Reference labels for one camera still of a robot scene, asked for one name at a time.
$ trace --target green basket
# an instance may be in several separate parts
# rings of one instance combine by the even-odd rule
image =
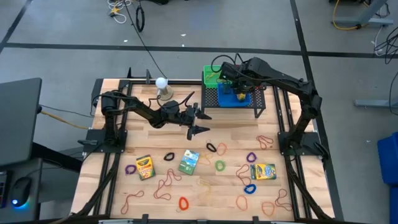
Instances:
[[[221,65],[213,65],[213,70],[217,71],[221,68]],[[205,82],[206,88],[217,88],[217,79],[220,77],[220,72],[214,73],[211,71],[210,65],[203,66],[203,80]]]

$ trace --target gray floor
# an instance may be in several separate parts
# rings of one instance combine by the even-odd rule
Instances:
[[[308,51],[372,53],[377,27],[340,31],[331,24],[333,6],[327,0],[296,0]],[[24,0],[0,0],[0,39],[14,22]],[[300,50],[289,0],[172,0],[166,6],[143,2],[146,26],[142,38],[160,47],[232,47]],[[391,18],[398,24],[398,3],[391,1]],[[338,15],[358,14],[362,5],[342,4]],[[16,27],[9,43],[131,45],[141,46],[129,23],[117,24],[106,15],[106,1],[34,0]],[[379,42],[395,26],[380,34]],[[203,65],[220,53],[152,52],[169,78],[200,78]],[[257,56],[275,69],[305,78],[301,56]],[[355,99],[386,99],[396,60],[384,65],[378,58],[310,57],[313,76],[323,97],[322,113],[330,143],[336,182],[346,221],[389,223],[389,189],[382,183],[377,140],[396,131],[398,119],[388,110],[356,108]],[[96,78],[143,76],[148,68],[160,75],[144,51],[60,50],[6,47],[0,54],[0,82],[24,78],[43,79],[40,103],[88,114]],[[76,124],[92,120],[50,111]],[[34,140],[54,150],[78,147],[86,131],[38,115]],[[72,202],[77,175],[69,171],[61,185],[63,195],[44,203],[42,218],[62,217]],[[55,176],[56,170],[46,170]],[[44,188],[53,186],[44,178]],[[42,194],[42,200],[49,196]]]

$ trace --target blue bin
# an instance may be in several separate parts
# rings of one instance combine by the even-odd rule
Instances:
[[[398,187],[390,188],[390,224],[398,224]]]
[[[250,94],[246,94],[245,99],[239,101],[232,90],[231,93],[224,93],[224,85],[222,83],[219,83],[217,86],[217,97],[220,107],[245,107],[251,102]]]
[[[398,185],[398,133],[379,140],[377,149],[384,183]]]

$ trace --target yellow electrical cord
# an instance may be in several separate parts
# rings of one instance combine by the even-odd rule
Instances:
[[[58,117],[58,116],[55,116],[55,115],[50,114],[50,113],[47,113],[47,112],[45,112],[45,111],[41,111],[40,113],[45,114],[45,115],[47,115],[47,116],[49,116],[49,117],[51,117],[51,118],[54,118],[54,119],[56,119],[56,120],[58,120],[58,121],[61,121],[61,122],[65,123],[65,124],[69,124],[70,126],[73,126],[73,127],[75,127],[75,128],[88,129],[88,128],[86,128],[86,127],[82,127],[82,126],[79,126],[79,125],[72,124],[72,123],[70,123],[70,122],[68,122],[68,121],[65,121],[64,119],[62,119],[62,118],[60,118],[60,117]]]
[[[337,10],[337,5],[338,5],[339,2],[340,2],[340,0],[336,1],[335,9],[333,10],[333,18],[332,18],[333,25],[336,27],[336,29],[339,29],[339,30],[355,30],[355,29],[358,29],[356,26],[354,26],[354,27],[339,27],[339,26],[337,26],[337,24],[335,22],[335,15],[336,15],[336,10]]]

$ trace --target wooden tabletop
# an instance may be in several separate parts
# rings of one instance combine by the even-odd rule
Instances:
[[[101,92],[117,90],[118,84],[119,80],[117,79],[105,79]],[[195,91],[189,104],[197,102],[200,105],[200,85],[171,85],[171,87],[174,90],[173,100],[182,101],[191,91]],[[148,104],[148,98],[155,98],[156,92],[154,85],[133,85],[132,87],[132,95],[138,97],[145,104]],[[294,220],[293,213],[283,207],[275,207],[271,215],[280,189],[287,190],[287,197],[280,199],[279,202],[291,202],[285,162],[280,155],[277,142],[279,124],[272,88],[264,91],[264,96],[267,108],[258,119],[254,118],[254,112],[251,109],[207,108],[206,114],[213,119],[196,119],[196,124],[209,127],[211,130],[193,136],[191,141],[186,139],[187,127],[166,124],[163,128],[154,129],[144,118],[129,112],[126,125],[128,130],[126,151],[122,154],[120,160],[111,217],[141,218],[142,214],[146,213],[149,214],[149,218],[153,219],[252,220],[253,216],[258,216],[260,220]],[[289,99],[294,121],[297,122],[301,112],[299,99],[295,95],[289,95]],[[280,100],[286,130],[289,130],[282,92],[280,92]],[[158,107],[157,103],[152,103],[152,109],[156,110]],[[105,120],[100,108],[101,103],[99,101],[93,129],[101,129],[104,126]],[[185,106],[181,105],[180,110],[183,111],[184,109]],[[307,131],[313,131],[312,124],[308,126]],[[272,138],[274,143],[267,144],[267,149],[263,150],[256,140],[258,135]],[[225,154],[219,156],[206,149],[206,142],[208,141],[211,141],[215,146],[223,142],[228,149]],[[178,171],[178,165],[186,149],[199,152],[203,156],[200,158],[193,175]],[[175,159],[170,162],[163,160],[168,152],[175,153]],[[244,164],[248,164],[246,156],[250,152],[256,154],[256,163],[275,164],[277,171],[276,180],[252,180],[252,183],[257,186],[257,190],[252,195],[244,193],[244,185],[236,176],[236,171]],[[150,154],[154,162],[155,177],[140,180],[137,173],[125,175],[124,168],[127,165],[135,164],[138,157],[147,154]],[[92,153],[84,162],[71,212],[79,211],[96,190],[103,157],[104,154],[102,153]],[[225,161],[226,169],[224,171],[218,172],[215,169],[217,160]],[[321,160],[316,156],[302,156],[302,164],[308,191],[323,211],[334,217]],[[180,181],[173,179],[172,185],[159,190],[158,195],[170,194],[170,200],[156,199],[154,192],[158,188],[159,180],[166,179],[168,169],[173,169],[182,178]],[[241,174],[241,177],[249,177],[249,175],[249,172],[245,172]],[[121,214],[127,195],[136,194],[140,190],[144,192],[144,196],[130,197],[128,200],[129,210],[125,215]],[[297,188],[296,192],[300,216],[304,217],[302,197]],[[104,213],[107,194],[108,188],[104,191],[100,213]],[[238,198],[240,195],[247,199],[247,210],[245,211],[239,209],[236,205],[238,203],[239,207],[246,208],[245,199],[243,197]],[[189,208],[187,210],[179,210],[178,201],[180,197],[185,197],[188,200]]]

